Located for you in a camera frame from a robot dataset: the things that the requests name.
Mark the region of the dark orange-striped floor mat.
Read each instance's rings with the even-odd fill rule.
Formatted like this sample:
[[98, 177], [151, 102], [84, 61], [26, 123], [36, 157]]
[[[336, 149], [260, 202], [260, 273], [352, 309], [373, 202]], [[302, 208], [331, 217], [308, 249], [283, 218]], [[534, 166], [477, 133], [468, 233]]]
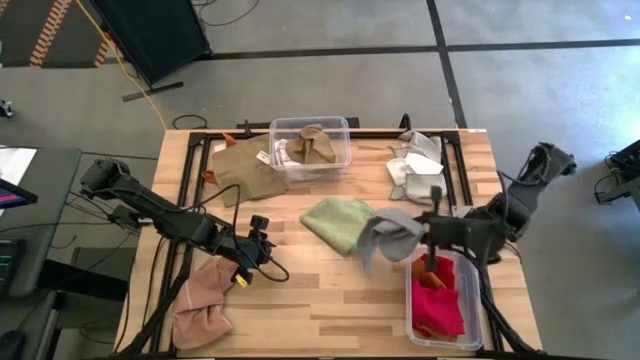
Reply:
[[96, 68], [111, 55], [90, 0], [0, 0], [0, 65]]

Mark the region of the dark tablet screen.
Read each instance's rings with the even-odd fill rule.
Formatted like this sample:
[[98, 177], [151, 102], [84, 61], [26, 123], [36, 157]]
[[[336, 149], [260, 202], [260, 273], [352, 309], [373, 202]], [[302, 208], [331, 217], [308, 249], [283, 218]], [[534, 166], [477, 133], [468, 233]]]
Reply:
[[23, 239], [0, 239], [0, 299], [6, 298], [9, 294], [24, 256], [25, 247]]

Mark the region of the black aluminium table frame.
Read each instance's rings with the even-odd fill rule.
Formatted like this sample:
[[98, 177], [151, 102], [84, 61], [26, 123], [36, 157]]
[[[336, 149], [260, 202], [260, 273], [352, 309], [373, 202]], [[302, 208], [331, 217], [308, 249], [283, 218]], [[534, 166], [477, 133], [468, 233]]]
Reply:
[[[169, 353], [196, 358], [248, 357], [467, 357], [471, 351], [424, 347], [407, 336], [405, 314], [405, 270], [386, 262], [378, 254], [374, 278], [359, 269], [357, 259], [342, 258], [305, 229], [299, 213], [330, 196], [364, 200], [372, 207], [401, 205], [420, 213], [409, 202], [388, 200], [391, 180], [385, 163], [391, 159], [388, 146], [398, 146], [404, 129], [353, 129], [352, 162], [336, 182], [294, 183], [284, 195], [257, 202], [245, 202], [239, 209], [238, 230], [245, 234], [253, 214], [270, 218], [269, 238], [277, 244], [273, 257], [291, 274], [286, 283], [276, 283], [256, 274], [247, 288], [232, 289], [226, 314], [234, 328], [230, 335], [195, 350]], [[426, 130], [444, 135], [453, 185], [454, 205], [482, 205], [500, 191], [496, 164], [486, 130]], [[152, 190], [180, 205], [195, 203], [217, 189], [201, 180], [203, 171], [213, 168], [210, 153], [224, 144], [218, 133], [238, 138], [241, 130], [170, 130], [163, 139]], [[190, 270], [208, 256], [187, 252], [164, 240], [155, 265], [154, 252], [160, 235], [154, 229], [142, 231], [130, 277], [128, 320], [123, 311], [120, 324], [122, 345], [128, 347], [141, 331], [145, 306], [148, 316], [164, 294], [168, 281], [179, 273], [185, 256]], [[505, 248], [502, 262], [491, 266], [490, 283], [494, 299], [511, 326], [532, 347], [541, 341], [532, 311], [520, 260]]]

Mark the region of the orange towel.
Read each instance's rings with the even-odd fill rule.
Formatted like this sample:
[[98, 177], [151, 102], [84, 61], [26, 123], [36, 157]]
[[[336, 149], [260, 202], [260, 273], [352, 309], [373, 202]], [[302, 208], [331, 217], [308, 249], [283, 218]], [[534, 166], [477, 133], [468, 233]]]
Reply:
[[446, 257], [436, 258], [436, 271], [425, 270], [426, 256], [411, 266], [412, 328], [425, 338], [455, 342], [464, 334], [456, 290], [454, 262]]
[[[237, 141], [231, 135], [229, 135], [227, 133], [222, 133], [222, 136], [223, 136], [224, 142], [214, 146], [214, 148], [213, 148], [213, 152], [214, 153], [220, 152], [222, 150], [226, 150], [227, 148], [230, 148], [230, 147], [233, 147], [237, 143]], [[214, 173], [213, 170], [206, 170], [203, 173], [203, 176], [204, 176], [204, 180], [207, 183], [211, 183], [211, 184], [216, 184], [217, 183], [217, 180], [216, 180], [216, 177], [215, 177], [215, 173]]]

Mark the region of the khaki brown towel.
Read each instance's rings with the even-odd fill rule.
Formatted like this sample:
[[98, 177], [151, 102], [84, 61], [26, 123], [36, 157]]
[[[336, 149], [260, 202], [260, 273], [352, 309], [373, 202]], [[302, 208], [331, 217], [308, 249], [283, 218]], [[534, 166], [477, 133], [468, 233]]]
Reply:
[[268, 135], [238, 140], [224, 150], [214, 152], [212, 171], [220, 188], [238, 185], [239, 202], [278, 196], [288, 190], [279, 171], [270, 165]]

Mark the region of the clear plastic storage bin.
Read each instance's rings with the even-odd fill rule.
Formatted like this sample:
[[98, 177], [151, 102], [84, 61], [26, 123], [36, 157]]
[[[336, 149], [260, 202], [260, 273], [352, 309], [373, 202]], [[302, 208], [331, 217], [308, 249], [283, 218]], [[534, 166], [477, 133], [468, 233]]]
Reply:
[[411, 266], [415, 260], [425, 255], [427, 248], [420, 246], [413, 251], [405, 261], [406, 273], [406, 334], [410, 341], [416, 345], [441, 348], [456, 351], [475, 351], [482, 347], [482, 307], [480, 300], [479, 279], [475, 267], [462, 255], [446, 250], [437, 252], [437, 256], [447, 257], [454, 262], [454, 274], [456, 277], [456, 290], [459, 292], [458, 305], [464, 319], [465, 334], [460, 335], [455, 342], [439, 341], [425, 338], [412, 328], [411, 310]]
[[[329, 136], [335, 149], [337, 160], [331, 164], [279, 166], [275, 163], [274, 143], [281, 139], [287, 142], [298, 137], [301, 129], [308, 125], [320, 124]], [[279, 118], [269, 126], [270, 165], [289, 182], [321, 181], [339, 177], [351, 164], [352, 151], [348, 121], [339, 116]]]

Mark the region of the black equipment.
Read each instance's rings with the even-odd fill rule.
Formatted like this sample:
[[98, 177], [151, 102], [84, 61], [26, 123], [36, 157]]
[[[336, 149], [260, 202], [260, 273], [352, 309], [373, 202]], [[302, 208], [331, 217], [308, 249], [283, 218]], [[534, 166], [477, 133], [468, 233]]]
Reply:
[[[609, 174], [594, 185], [594, 197], [599, 204], [609, 204], [630, 197], [640, 211], [640, 139], [620, 151], [611, 152], [604, 159]], [[600, 190], [599, 185], [613, 179], [614, 186]]]

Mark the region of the black divider panel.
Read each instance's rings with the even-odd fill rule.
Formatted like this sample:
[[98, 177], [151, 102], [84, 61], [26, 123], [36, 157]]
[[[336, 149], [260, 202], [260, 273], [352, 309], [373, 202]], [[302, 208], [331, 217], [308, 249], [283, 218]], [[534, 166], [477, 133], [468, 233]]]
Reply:
[[124, 58], [147, 88], [123, 97], [125, 102], [180, 88], [182, 81], [157, 83], [212, 54], [192, 0], [90, 0]]

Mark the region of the grey diamond-patterned towel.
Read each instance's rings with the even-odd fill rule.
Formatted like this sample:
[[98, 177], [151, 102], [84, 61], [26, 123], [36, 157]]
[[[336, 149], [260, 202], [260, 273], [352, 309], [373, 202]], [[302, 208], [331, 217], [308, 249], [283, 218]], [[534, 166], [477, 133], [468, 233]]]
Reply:
[[404, 141], [400, 147], [391, 147], [393, 158], [404, 158], [408, 153], [416, 153], [437, 161], [443, 166], [439, 175], [413, 175], [407, 176], [406, 184], [393, 187], [389, 198], [391, 200], [410, 200], [420, 204], [429, 203], [431, 199], [430, 188], [440, 186], [442, 196], [447, 194], [447, 185], [444, 175], [442, 160], [442, 140], [437, 136], [426, 136], [415, 130], [409, 130], [399, 136]]

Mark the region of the laptop screen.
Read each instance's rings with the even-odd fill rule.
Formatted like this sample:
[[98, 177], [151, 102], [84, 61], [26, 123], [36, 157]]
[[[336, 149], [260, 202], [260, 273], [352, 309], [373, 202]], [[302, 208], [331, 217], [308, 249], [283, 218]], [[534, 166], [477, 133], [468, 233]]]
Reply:
[[35, 204], [38, 196], [0, 178], [0, 210]]

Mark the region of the tan towel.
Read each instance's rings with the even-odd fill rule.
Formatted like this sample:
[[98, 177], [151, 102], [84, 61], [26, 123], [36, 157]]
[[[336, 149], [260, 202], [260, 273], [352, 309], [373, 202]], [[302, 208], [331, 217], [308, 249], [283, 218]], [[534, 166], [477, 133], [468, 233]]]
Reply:
[[331, 164], [337, 160], [333, 143], [320, 124], [312, 124], [300, 130], [297, 138], [285, 145], [292, 161], [307, 164]]

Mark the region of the pink towel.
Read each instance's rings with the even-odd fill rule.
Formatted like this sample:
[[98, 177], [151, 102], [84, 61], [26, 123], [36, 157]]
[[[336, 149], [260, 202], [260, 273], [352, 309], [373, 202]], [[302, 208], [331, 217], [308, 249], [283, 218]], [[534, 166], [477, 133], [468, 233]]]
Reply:
[[232, 330], [224, 314], [225, 293], [232, 287], [238, 265], [213, 257], [193, 272], [173, 305], [173, 342], [179, 350], [210, 344]]

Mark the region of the grey desk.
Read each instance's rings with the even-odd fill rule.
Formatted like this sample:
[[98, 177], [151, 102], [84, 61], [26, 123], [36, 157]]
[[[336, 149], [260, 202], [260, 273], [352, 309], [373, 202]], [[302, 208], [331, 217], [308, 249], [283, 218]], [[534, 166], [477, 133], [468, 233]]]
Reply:
[[0, 216], [0, 240], [21, 240], [24, 244], [9, 297], [25, 297], [37, 289], [80, 159], [77, 148], [37, 150], [19, 186], [37, 195], [38, 201], [8, 209]]

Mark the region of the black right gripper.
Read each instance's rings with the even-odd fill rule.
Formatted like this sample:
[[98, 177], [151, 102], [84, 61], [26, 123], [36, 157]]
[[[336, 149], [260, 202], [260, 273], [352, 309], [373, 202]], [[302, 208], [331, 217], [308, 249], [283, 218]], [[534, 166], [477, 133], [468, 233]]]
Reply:
[[423, 235], [422, 243], [428, 248], [425, 260], [425, 270], [435, 272], [437, 270], [436, 249], [453, 250], [454, 246], [461, 247], [459, 253], [471, 261], [474, 266], [479, 263], [472, 255], [470, 240], [473, 235], [473, 227], [470, 219], [443, 216], [438, 213], [442, 201], [442, 188], [432, 186], [430, 195], [433, 202], [433, 210], [422, 213], [422, 224], [428, 229]]

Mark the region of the light green microfiber towel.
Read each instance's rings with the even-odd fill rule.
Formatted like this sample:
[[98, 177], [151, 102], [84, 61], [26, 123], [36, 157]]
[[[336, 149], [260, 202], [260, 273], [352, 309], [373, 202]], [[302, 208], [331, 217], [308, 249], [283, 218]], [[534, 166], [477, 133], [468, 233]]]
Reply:
[[357, 239], [375, 210], [360, 200], [329, 197], [304, 212], [300, 222], [342, 256], [357, 251]]

